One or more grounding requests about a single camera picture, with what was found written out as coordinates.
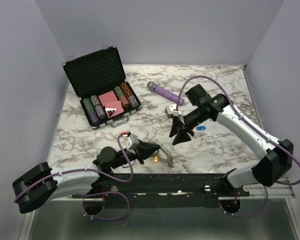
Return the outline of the blue key tag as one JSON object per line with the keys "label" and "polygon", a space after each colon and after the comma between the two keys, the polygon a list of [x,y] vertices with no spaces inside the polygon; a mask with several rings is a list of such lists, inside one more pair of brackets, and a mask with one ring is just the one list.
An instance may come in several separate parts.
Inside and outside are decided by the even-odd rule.
{"label": "blue key tag", "polygon": [[203,125],[200,125],[200,126],[197,126],[196,129],[197,129],[198,131],[205,131],[205,130],[206,130],[206,127],[203,126]]}

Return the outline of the round metal key ring disc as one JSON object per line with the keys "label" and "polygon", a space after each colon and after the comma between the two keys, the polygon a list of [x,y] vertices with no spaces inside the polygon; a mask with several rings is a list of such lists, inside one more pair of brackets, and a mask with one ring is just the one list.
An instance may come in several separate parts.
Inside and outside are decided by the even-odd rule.
{"label": "round metal key ring disc", "polygon": [[154,144],[160,145],[160,149],[151,156],[151,161],[154,156],[158,155],[158,156],[160,156],[160,160],[157,163],[162,163],[162,164],[166,165],[167,167],[172,168],[174,166],[174,162],[173,162],[173,156],[171,155],[169,150],[166,149],[164,147],[164,145],[162,143],[160,143],[158,140],[150,140],[149,143],[154,143]]}

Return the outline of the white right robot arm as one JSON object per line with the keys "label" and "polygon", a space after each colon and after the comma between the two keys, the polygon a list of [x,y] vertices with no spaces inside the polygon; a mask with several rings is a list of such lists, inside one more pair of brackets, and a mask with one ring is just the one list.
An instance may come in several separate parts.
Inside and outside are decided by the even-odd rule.
{"label": "white right robot arm", "polygon": [[293,143],[288,139],[281,141],[271,136],[246,119],[224,94],[211,97],[197,84],[186,92],[186,96],[196,107],[187,115],[177,110],[175,104],[165,108],[166,116],[172,119],[169,136],[174,138],[173,145],[191,141],[193,129],[206,120],[212,120],[235,134],[259,159],[255,165],[235,168],[223,176],[220,191],[224,195],[231,196],[244,185],[261,184],[270,187],[291,169]]}

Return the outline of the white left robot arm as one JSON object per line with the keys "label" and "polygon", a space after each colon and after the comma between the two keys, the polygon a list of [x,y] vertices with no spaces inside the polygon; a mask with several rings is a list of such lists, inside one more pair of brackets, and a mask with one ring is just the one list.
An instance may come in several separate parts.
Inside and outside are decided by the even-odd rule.
{"label": "white left robot arm", "polygon": [[39,163],[12,183],[14,203],[20,213],[25,214],[60,197],[97,197],[101,191],[99,183],[107,180],[128,183],[134,177],[133,172],[129,177],[116,177],[113,169],[123,165],[132,169],[132,161],[138,160],[143,164],[160,148],[158,144],[138,140],[137,143],[126,143],[119,151],[110,146],[104,147],[93,162],[79,168],[57,168],[50,167],[47,162]]}

